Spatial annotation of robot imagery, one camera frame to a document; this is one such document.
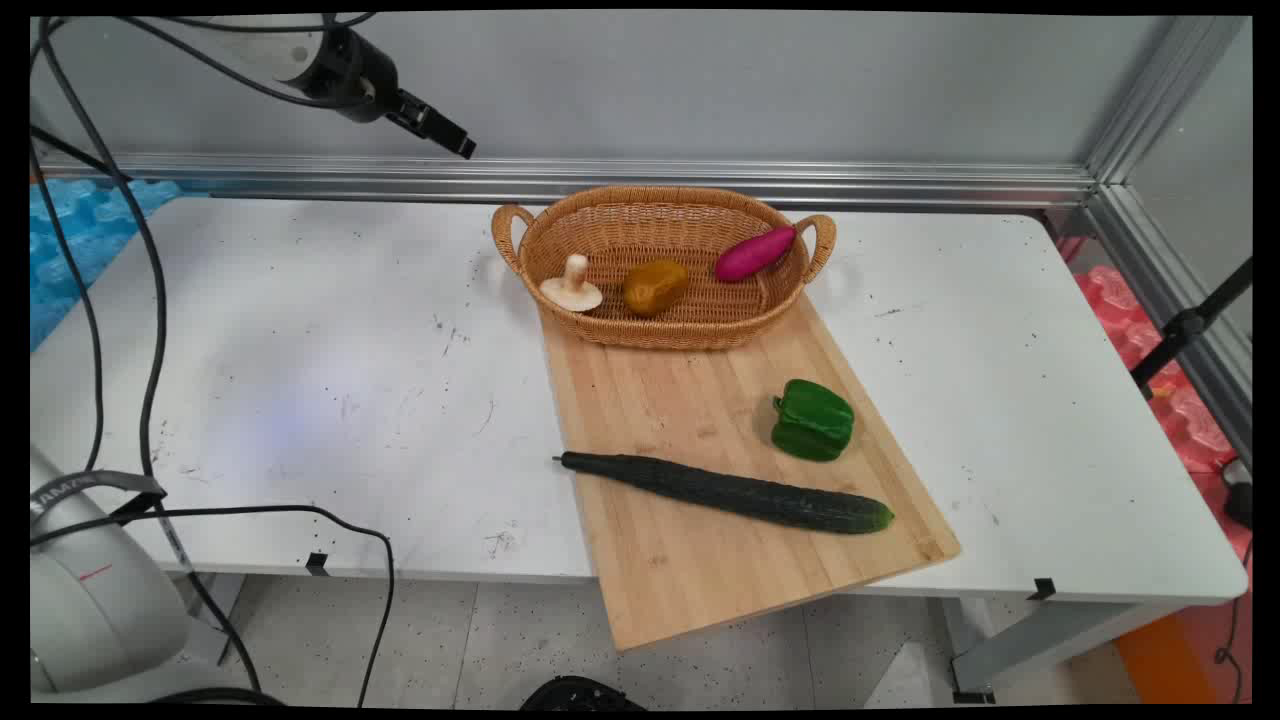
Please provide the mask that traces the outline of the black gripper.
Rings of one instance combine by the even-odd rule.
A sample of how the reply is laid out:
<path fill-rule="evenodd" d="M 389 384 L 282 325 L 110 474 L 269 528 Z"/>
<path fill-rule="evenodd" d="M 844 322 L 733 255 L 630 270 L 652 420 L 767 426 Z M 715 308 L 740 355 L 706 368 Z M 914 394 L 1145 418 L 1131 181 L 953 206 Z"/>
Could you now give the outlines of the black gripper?
<path fill-rule="evenodd" d="M 351 28 L 324 31 L 308 67 L 291 81 L 291 87 L 352 122 L 389 119 L 463 159 L 475 152 L 468 132 L 401 90 L 390 56 Z"/>

